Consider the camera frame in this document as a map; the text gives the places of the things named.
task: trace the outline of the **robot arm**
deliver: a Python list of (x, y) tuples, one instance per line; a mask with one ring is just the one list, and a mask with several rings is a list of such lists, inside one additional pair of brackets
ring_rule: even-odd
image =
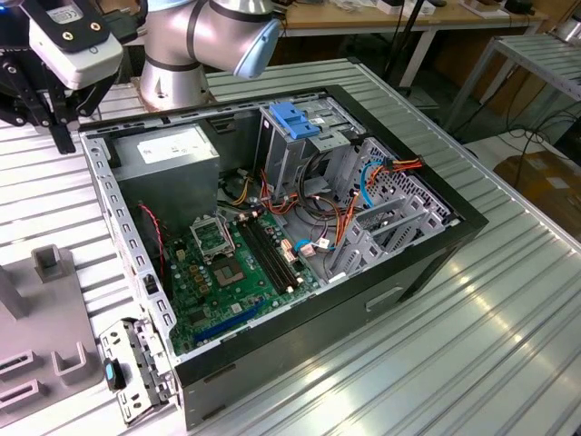
[(205, 103), (202, 64), (257, 77), (271, 60), (279, 25), (270, 0), (150, 0), (143, 99), (164, 110)]
[[(87, 0), (37, 1), (0, 0), (7, 8), (0, 14), (0, 119), (48, 128), (62, 154), (75, 151), (69, 124), (103, 100), (123, 58), (121, 44), (137, 37), (146, 16), (141, 90), (159, 109), (207, 101), (202, 64), (259, 75), (279, 32), (270, 0), (141, 0), (137, 15), (103, 16)], [(73, 93), (66, 96), (62, 84)]]

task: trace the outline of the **blue drive cage latch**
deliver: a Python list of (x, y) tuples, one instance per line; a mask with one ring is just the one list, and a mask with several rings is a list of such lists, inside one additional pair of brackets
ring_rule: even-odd
[(269, 109), (282, 127), (287, 129), (292, 139), (308, 138), (320, 133), (319, 127), (309, 123), (305, 113), (292, 103), (271, 104)]

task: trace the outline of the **cardboard box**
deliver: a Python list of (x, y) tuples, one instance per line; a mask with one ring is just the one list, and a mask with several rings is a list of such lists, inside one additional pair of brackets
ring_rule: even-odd
[[(520, 156), (499, 163), (495, 173), (513, 185)], [(581, 168), (550, 152), (526, 154), (517, 189), (571, 236), (581, 241)]]

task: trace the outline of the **red wire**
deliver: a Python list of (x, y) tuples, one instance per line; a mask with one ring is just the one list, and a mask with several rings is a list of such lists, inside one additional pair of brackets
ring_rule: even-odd
[(147, 212), (147, 214), (153, 221), (153, 225), (155, 226), (155, 232), (157, 233), (157, 242), (158, 244), (160, 244), (160, 273), (163, 277), (163, 243), (162, 243), (162, 233), (160, 232), (160, 226), (158, 224), (160, 220), (158, 220), (153, 214), (153, 212), (150, 211), (149, 208), (144, 204), (139, 204), (139, 207), (141, 207), (144, 211)]

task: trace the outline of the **slotted aluminum surface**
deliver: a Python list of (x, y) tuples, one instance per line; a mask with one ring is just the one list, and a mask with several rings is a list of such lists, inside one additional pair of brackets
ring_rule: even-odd
[(548, 84), (581, 100), (581, 47), (552, 35), (502, 36), (496, 49)]
[[(200, 434), (570, 435), (581, 422), (579, 246), (403, 99), (347, 60), (209, 77), (219, 100), (341, 84), (490, 221), (427, 288), (196, 429)], [(106, 118), (140, 113), (131, 87)], [(84, 158), (34, 129), (0, 130), (0, 263), (41, 244), (74, 253), (95, 335), (137, 312)], [(104, 382), (5, 434), (182, 434), (167, 408), (126, 430)]]

